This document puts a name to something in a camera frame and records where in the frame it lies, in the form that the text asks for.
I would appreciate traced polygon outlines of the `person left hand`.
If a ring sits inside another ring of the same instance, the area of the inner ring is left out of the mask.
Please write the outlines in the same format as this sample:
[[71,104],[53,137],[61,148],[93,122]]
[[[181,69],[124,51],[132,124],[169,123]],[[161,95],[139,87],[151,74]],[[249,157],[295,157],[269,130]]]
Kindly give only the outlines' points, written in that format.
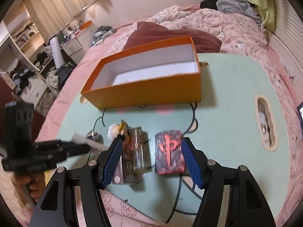
[[24,204],[28,203],[28,200],[22,189],[23,184],[29,187],[29,194],[36,202],[42,195],[46,186],[44,172],[34,173],[32,174],[32,177],[34,180],[32,180],[30,175],[19,175],[15,173],[11,175],[11,182],[15,188],[15,192]]

